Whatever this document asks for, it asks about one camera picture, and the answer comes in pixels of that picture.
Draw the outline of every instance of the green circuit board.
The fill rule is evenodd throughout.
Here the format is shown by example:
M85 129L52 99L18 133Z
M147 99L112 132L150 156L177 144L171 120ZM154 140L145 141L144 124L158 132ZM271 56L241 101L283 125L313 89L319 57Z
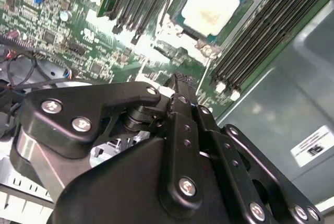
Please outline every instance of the green circuit board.
M101 4L106 6L105 0L44 0L40 4L34 0L13 2L8 7L8 0L0 0L0 33L19 30L21 41L32 48L42 48L61 57L76 71L77 77L111 83L134 81L139 73L143 73L152 81L163 84L173 73L179 72L192 76L199 84L204 74L209 74L214 68L214 64L211 64L206 70L206 63L217 62L217 59L210 61L208 58L198 61L190 57L187 51L179 51L168 44L164 44L164 56L160 54L154 57L152 48L150 55L153 57L148 57L149 54L143 49L152 47L156 40L154 35L158 29L160 10L154 11L146 28L147 44L133 46L124 40L131 36L112 33L114 21L97 17L103 14ZM69 12L68 21L60 19L64 10ZM69 52L69 43L79 45L85 53ZM210 82L211 77L205 76L198 91L198 100L210 108L215 117L219 117L231 100L215 92Z

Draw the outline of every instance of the black bracket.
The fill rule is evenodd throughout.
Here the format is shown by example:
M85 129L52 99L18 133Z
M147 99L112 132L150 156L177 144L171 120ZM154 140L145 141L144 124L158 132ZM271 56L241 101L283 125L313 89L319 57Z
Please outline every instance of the black bracket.
M192 119L195 91L176 75L166 120L166 142L160 177L160 202L175 218L189 218L203 202L197 124Z
M323 221L314 205L239 129L226 125L220 130L201 105L194 109L194 117L199 137L205 140L200 141L200 150L211 157L233 223Z
M46 101L60 111L45 111ZM103 118L118 119L126 108L156 105L159 101L159 92L145 82L39 90L24 99L19 127L58 154L79 159L89 154L103 132ZM75 129L76 119L84 119L88 131Z

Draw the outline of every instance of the black wire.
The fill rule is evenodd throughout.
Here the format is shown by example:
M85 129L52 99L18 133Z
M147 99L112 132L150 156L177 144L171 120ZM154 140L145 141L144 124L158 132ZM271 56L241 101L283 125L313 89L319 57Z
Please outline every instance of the black wire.
M30 89L30 88L39 88L43 86L49 86L56 83L65 83L65 82L83 82L88 83L92 85L101 85L98 81L91 81L91 80L85 80L85 79L67 79L67 78L60 78L60 79L52 79L37 83L31 83L31 84L25 84L25 85L16 85L13 89L14 90L24 90L24 89Z
M36 71L43 77L43 79L45 80L52 80L44 71L43 69L38 65L36 66ZM51 85L52 88L57 88L57 85L52 84Z
M33 74L33 71L35 70L35 68L38 65L36 57L33 56L32 54L30 54L26 51L21 51L21 50L15 50L15 52L16 52L16 56L11 57L7 62L7 76L8 76L9 83L12 87L22 85L22 84L26 83L27 80L31 78L31 76ZM28 59L30 59L31 68L30 68L29 72L27 73L26 77L23 79L23 81L21 81L19 84L15 85L14 81L13 81L13 75L10 72L10 64L12 63L12 61L16 60L20 55L26 56L26 57L28 57Z

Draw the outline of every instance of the capacitor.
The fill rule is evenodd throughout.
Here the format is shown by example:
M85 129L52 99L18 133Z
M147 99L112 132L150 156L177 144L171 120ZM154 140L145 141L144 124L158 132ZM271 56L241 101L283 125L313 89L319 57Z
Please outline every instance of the capacitor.
M20 37L20 35L21 35L20 31L17 30L17 29L15 29L15 30L9 32L6 36L9 39L16 40L16 39L18 39Z
M61 21L63 22L68 22L71 20L72 18L72 14L70 11L66 10L66 11L61 11L59 14L59 17L61 19Z
M40 5L43 3L44 0L33 0L33 2L37 5Z

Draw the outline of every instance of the cable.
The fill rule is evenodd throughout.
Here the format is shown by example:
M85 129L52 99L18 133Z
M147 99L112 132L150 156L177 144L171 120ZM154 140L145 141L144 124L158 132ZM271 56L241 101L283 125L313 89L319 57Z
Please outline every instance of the cable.
M22 85L25 82L27 82L27 80L30 79L30 77L32 76L33 71L35 70L36 66L38 65L36 58L32 54L27 53L27 52L22 51L22 50L14 50L14 52L15 52L16 56L11 57L7 62L7 76L8 76L9 83L12 87L14 87L16 85ZM31 68L30 68L29 72L27 73L26 77L23 79L23 81L21 81L19 84L15 85L14 81L13 81L13 75L10 72L10 64L12 63L13 60L16 60L20 56L26 56L26 57L28 57L28 59L30 59Z
M91 85L101 85L101 83L98 81L91 81L91 80L85 80L85 79L60 78L60 79L47 80L47 81L25 84L25 85L16 85L15 87L13 87L13 89L14 90L24 90L24 89L30 89L30 88L39 88L43 86L49 86L52 84L65 83L65 82L82 82L82 83L88 83Z
M37 52L45 56L49 56L51 58L54 58L55 60L58 60L61 62L61 64L69 71L69 79L71 79L72 76L72 69L64 62L63 59L59 58L57 55L50 53L42 48L27 48L26 51L31 51L31 52Z

